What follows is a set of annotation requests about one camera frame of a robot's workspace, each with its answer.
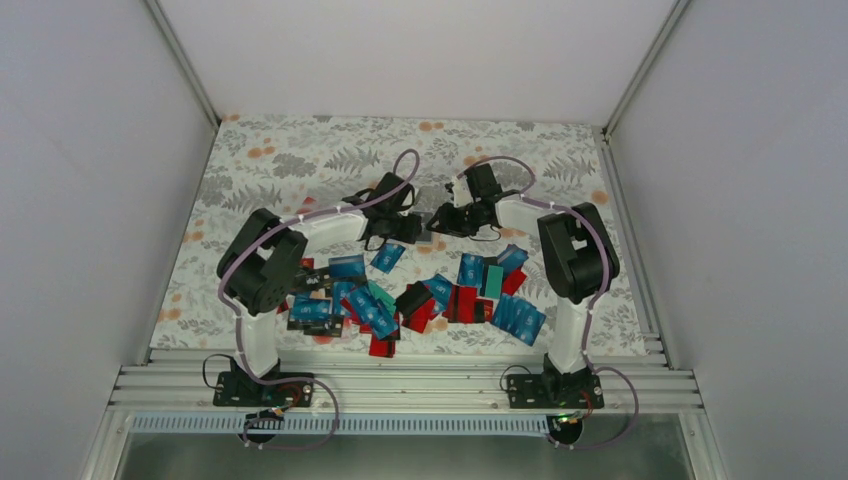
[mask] white panel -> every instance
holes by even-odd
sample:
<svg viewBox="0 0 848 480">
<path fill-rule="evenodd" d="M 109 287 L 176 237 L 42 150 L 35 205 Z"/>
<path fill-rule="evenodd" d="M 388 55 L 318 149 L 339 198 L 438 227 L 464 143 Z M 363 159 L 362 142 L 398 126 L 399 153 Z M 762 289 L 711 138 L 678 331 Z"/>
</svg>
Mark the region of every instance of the white panel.
<svg viewBox="0 0 848 480">
<path fill-rule="evenodd" d="M 605 124 L 673 0 L 161 0 L 219 114 Z"/>
<path fill-rule="evenodd" d="M 848 471 L 846 18 L 844 0 L 692 2 L 614 134 L 729 478 Z"/>
<path fill-rule="evenodd" d="M 0 14 L 0 478 L 77 478 L 212 128 L 141 1 Z"/>
</svg>

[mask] tabletop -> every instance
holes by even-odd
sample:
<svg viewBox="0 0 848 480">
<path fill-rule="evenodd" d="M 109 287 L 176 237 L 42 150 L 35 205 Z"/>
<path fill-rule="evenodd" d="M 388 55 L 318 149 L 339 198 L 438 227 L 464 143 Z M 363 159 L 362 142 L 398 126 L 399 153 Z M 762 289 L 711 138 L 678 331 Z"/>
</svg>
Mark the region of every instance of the tabletop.
<svg viewBox="0 0 848 480">
<path fill-rule="evenodd" d="M 412 184 L 415 211 L 435 211 L 449 201 L 444 184 L 481 158 L 511 155 L 537 176 L 529 196 L 564 205 L 597 205 L 616 252 L 621 245 L 606 193 L 592 129 L 588 125 L 533 122 L 460 121 L 385 117 L 231 115 L 224 118 L 212 149 L 151 339 L 154 348 L 235 348 L 232 312 L 216 296 L 215 268 L 248 215 L 267 208 L 290 216 L 336 205 L 342 197 L 373 187 L 407 148 L 421 154 Z M 411 170 L 404 160 L 401 176 Z M 515 164 L 491 163 L 507 188 L 520 188 L 529 175 Z M 433 243 L 410 246 L 389 273 L 368 267 L 367 275 L 397 296 L 406 285 L 441 273 L 455 281 L 463 253 L 496 255 L 512 243 L 527 250 L 527 280 L 516 293 L 543 311 L 548 321 L 530 347 L 489 324 L 431 320 L 423 334 L 406 331 L 396 355 L 404 353 L 535 354 L 547 350 L 553 335 L 556 296 L 547 283 L 539 241 L 525 232 L 500 229 L 501 239 L 478 242 L 435 235 Z M 313 255 L 316 267 L 332 257 L 361 253 L 363 242 L 337 244 Z M 365 252 L 366 263 L 374 253 Z M 345 325 L 341 338 L 287 331 L 286 314 L 277 322 L 281 349 L 361 351 L 370 335 Z M 645 355 L 625 263 L 597 305 L 589 342 L 596 355 Z"/>
</svg>

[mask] floral tablecloth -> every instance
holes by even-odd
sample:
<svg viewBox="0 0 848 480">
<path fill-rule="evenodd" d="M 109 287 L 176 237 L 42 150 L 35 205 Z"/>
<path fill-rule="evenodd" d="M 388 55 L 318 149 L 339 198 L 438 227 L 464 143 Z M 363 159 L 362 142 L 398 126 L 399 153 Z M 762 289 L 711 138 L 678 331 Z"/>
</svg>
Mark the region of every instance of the floral tablecloth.
<svg viewBox="0 0 848 480">
<path fill-rule="evenodd" d="M 221 125 L 200 193 L 151 340 L 155 348 L 234 348 L 232 313 L 216 298 L 215 267 L 253 210 L 266 207 L 281 215 L 334 205 L 355 191 L 376 184 L 404 149 L 421 153 L 413 184 L 417 211 L 435 211 L 449 200 L 444 188 L 458 170 L 487 155 L 512 155 L 535 170 L 538 181 L 528 192 L 541 200 L 598 205 L 613 244 L 621 251 L 598 153 L 588 125 L 531 122 L 421 120 L 379 117 L 303 117 L 232 115 Z M 399 169 L 409 172 L 411 160 Z M 504 188 L 526 184 L 528 175 L 508 162 L 493 162 Z M 544 311 L 549 321 L 528 347 L 488 324 L 448 324 L 437 317 L 424 334 L 405 330 L 397 354 L 541 353 L 552 339 L 556 297 L 547 284 L 538 240 L 503 229 L 502 240 L 474 242 L 436 236 L 433 245 L 408 248 L 388 275 L 368 267 L 368 276 L 392 295 L 407 283 L 441 273 L 455 280 L 463 252 L 495 255 L 514 243 L 530 252 L 527 281 L 518 291 Z M 327 259 L 362 252 L 362 243 L 339 244 L 315 255 Z M 370 261 L 373 253 L 366 253 Z M 590 351 L 597 355 L 644 355 L 636 309 L 622 262 L 610 293 L 598 304 Z M 370 335 L 346 326 L 341 338 L 305 336 L 286 331 L 285 314 L 277 323 L 282 349 L 367 352 Z"/>
</svg>

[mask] purple cable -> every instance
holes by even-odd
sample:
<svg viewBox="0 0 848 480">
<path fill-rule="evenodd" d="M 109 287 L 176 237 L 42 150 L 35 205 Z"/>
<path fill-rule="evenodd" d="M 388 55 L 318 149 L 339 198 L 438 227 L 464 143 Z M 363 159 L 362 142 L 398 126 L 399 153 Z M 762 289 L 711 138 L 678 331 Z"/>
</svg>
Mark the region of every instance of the purple cable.
<svg viewBox="0 0 848 480">
<path fill-rule="evenodd" d="M 247 247 L 247 249 L 245 249 L 245 251 L 242 252 L 241 255 L 236 257 L 235 261 L 232 263 L 232 265 L 230 265 L 230 267 L 227 269 L 226 272 L 224 272 L 224 275 L 221 277 L 221 283 L 218 285 L 218 298 L 221 300 L 221 302 L 224 303 L 224 305 L 227 305 L 228 307 L 230 307 L 236 315 L 236 325 L 235 325 L 235 327 L 236 327 L 236 351 L 237 351 L 237 354 L 239 356 L 239 359 L 241 360 L 241 364 L 244 367 L 244 371 L 247 373 L 247 375 L 250 377 L 250 379 L 253 380 L 254 382 L 260 384 L 260 385 L 269 385 L 269 386 L 270 385 L 282 385 L 282 384 L 285 384 L 285 383 L 292 383 L 292 382 L 304 382 L 304 381 L 313 382 L 316 385 L 318 385 L 319 387 L 326 390 L 327 394 L 330 396 L 330 399 L 333 401 L 333 425 L 330 428 L 330 431 L 327 432 L 327 435 L 324 436 L 324 438 L 322 438 L 321 440 L 319 440 L 315 443 L 311 443 L 309 445 L 304 445 L 302 447 L 268 446 L 267 448 L 269 450 L 281 450 L 281 451 L 287 451 L 287 452 L 304 452 L 304 451 L 308 451 L 308 450 L 314 450 L 316 448 L 321 447 L 325 443 L 327 443 L 330 440 L 330 438 L 332 438 L 333 435 L 336 433 L 336 430 L 338 430 L 338 428 L 339 428 L 339 416 L 340 416 L 339 401 L 336 398 L 336 395 L 333 393 L 333 391 L 330 389 L 330 387 L 327 386 L 326 383 L 324 383 L 324 382 L 322 382 L 318 379 L 315 379 L 315 378 L 289 377 L 289 378 L 283 378 L 283 379 L 278 379 L 278 380 L 263 380 L 263 379 L 259 378 L 256 375 L 256 373 L 253 370 L 250 369 L 250 364 L 248 364 L 248 362 L 247 362 L 247 355 L 245 355 L 245 353 L 244 353 L 244 339 L 241 338 L 241 324 L 242 324 L 241 309 L 238 307 L 238 305 L 236 305 L 235 303 L 233 303 L 229 299 L 227 299 L 226 295 L 224 294 L 224 289 L 225 289 L 227 283 L 230 281 L 230 278 L 233 276 L 233 272 L 235 272 L 235 270 L 238 269 L 238 267 L 241 266 L 242 263 L 244 263 L 245 259 L 248 256 L 250 256 L 251 254 L 253 254 L 254 252 L 256 252 L 256 250 L 259 249 L 259 246 L 262 245 L 266 240 L 268 240 L 269 238 L 271 238 L 273 235 L 280 232 L 281 230 L 288 228 L 288 227 L 294 225 L 295 223 L 299 223 L 299 222 L 306 221 L 306 220 L 309 220 L 309 219 L 312 219 L 312 218 L 315 218 L 315 217 L 319 217 L 319 216 L 323 216 L 323 215 L 329 215 L 329 214 L 332 214 L 332 213 L 348 213 L 348 212 L 352 212 L 352 211 L 355 211 L 355 210 L 362 210 L 363 208 L 368 208 L 368 207 L 370 207 L 374 204 L 382 202 L 383 200 L 385 200 L 385 199 L 391 197 L 392 195 L 400 192 L 401 189 L 403 189 L 405 186 L 409 185 L 409 182 L 412 181 L 413 177 L 415 177 L 415 174 L 418 172 L 418 166 L 421 163 L 421 157 L 418 155 L 418 152 L 415 149 L 409 148 L 409 149 L 404 150 L 403 153 L 401 153 L 398 156 L 397 160 L 395 160 L 393 171 L 397 171 L 398 163 L 400 163 L 400 161 L 407 154 L 410 154 L 410 153 L 412 153 L 415 156 L 415 164 L 412 167 L 412 172 L 397 187 L 386 192 L 384 195 L 380 195 L 379 197 L 377 197 L 373 200 L 369 200 L 369 201 L 367 201 L 365 203 L 361 203 L 359 205 L 350 205 L 350 206 L 343 207 L 343 208 L 335 208 L 335 207 L 334 208 L 327 208 L 327 209 L 319 210 L 319 211 L 312 212 L 312 213 L 309 213 L 309 214 L 306 214 L 306 215 L 294 217 L 290 220 L 282 222 L 280 225 L 277 225 L 276 227 L 265 232 L 265 234 L 263 234 L 258 239 L 256 239 L 255 242 L 250 244 L 250 246 Z M 246 443 L 253 443 L 253 442 L 247 441 L 246 435 L 243 435 L 243 439 L 246 441 Z"/>
<path fill-rule="evenodd" d="M 598 449 L 598 448 L 608 447 L 610 445 L 616 444 L 619 441 L 621 441 L 624 437 L 626 437 L 630 433 L 630 431 L 633 429 L 633 427 L 636 425 L 636 421 L 639 418 L 639 395 L 636 393 L 636 387 L 633 385 L 633 382 L 631 382 L 630 379 L 627 378 L 627 376 L 624 375 L 624 373 L 622 373 L 620 370 L 613 368 L 613 367 L 606 367 L 606 366 L 596 368 L 595 364 L 592 363 L 592 360 L 589 359 L 588 345 L 589 345 L 589 333 L 590 333 L 591 328 L 592 328 L 592 320 L 593 320 L 592 310 L 595 308 L 595 304 L 598 302 L 598 300 L 601 298 L 601 296 L 604 294 L 604 292 L 606 292 L 607 287 L 609 287 L 609 283 L 610 283 L 609 259 L 607 258 L 606 248 L 604 248 L 604 244 L 601 241 L 601 236 L 598 234 L 598 231 L 595 230 L 595 228 L 589 223 L 589 221 L 586 220 L 586 218 L 583 215 L 580 215 L 579 213 L 574 211 L 574 209 L 572 209 L 570 207 L 565 207 L 565 206 L 562 206 L 562 205 L 556 205 L 552 202 L 542 202 L 542 201 L 539 201 L 539 200 L 534 200 L 532 198 L 525 197 L 524 192 L 529 190 L 530 187 L 532 187 L 536 183 L 536 174 L 534 174 L 533 169 L 531 169 L 530 166 L 527 165 L 526 163 L 524 163 L 523 161 L 521 161 L 517 158 L 514 158 L 514 157 L 506 156 L 506 155 L 497 155 L 497 156 L 494 156 L 494 157 L 484 158 L 483 160 L 480 160 L 479 162 L 474 163 L 473 165 L 471 165 L 468 168 L 476 167 L 477 165 L 481 165 L 481 164 L 486 163 L 486 162 L 491 162 L 493 160 L 509 160 L 511 162 L 518 163 L 519 165 L 524 167 L 524 169 L 527 171 L 527 173 L 530 174 L 530 183 L 526 187 L 521 189 L 521 192 L 519 193 L 519 198 L 521 198 L 521 201 L 528 204 L 528 205 L 533 205 L 534 207 L 547 208 L 547 209 L 556 210 L 556 211 L 564 212 L 568 215 L 571 215 L 572 217 L 577 219 L 577 221 L 580 223 L 580 225 L 582 225 L 583 228 L 585 228 L 587 232 L 589 232 L 589 235 L 592 237 L 592 241 L 595 242 L 595 246 L 598 248 L 598 252 L 601 254 L 601 265 L 603 266 L 603 276 L 602 276 L 602 279 L 601 279 L 601 287 L 598 289 L 598 292 L 595 293 L 595 295 L 592 297 L 592 299 L 589 300 L 589 304 L 586 308 L 586 326 L 583 328 L 583 337 L 580 339 L 580 354 L 583 356 L 583 361 L 586 362 L 586 366 L 589 367 L 589 370 L 591 370 L 593 373 L 609 371 L 609 372 L 615 373 L 616 375 L 621 377 L 622 380 L 624 380 L 624 382 L 630 388 L 630 392 L 633 394 L 633 403 L 634 403 L 633 416 L 630 418 L 630 421 L 627 422 L 627 426 L 624 428 L 624 430 L 622 430 L 621 433 L 619 433 L 618 435 L 616 435 L 612 439 L 607 440 L 605 442 L 601 442 L 597 445 L 589 445 L 589 446 L 585 446 L 585 447 L 571 446 L 571 449 L 572 450 L 595 450 L 595 449 Z M 463 170 L 460 174 L 458 174 L 457 178 L 462 178 L 463 176 L 465 176 L 466 171 L 468 171 L 468 169 Z M 559 448 L 559 443 L 557 443 L 550 435 L 548 435 L 548 440 L 550 440 L 552 443 L 554 443 L 554 445 L 556 445 L 557 448 Z"/>
</svg>

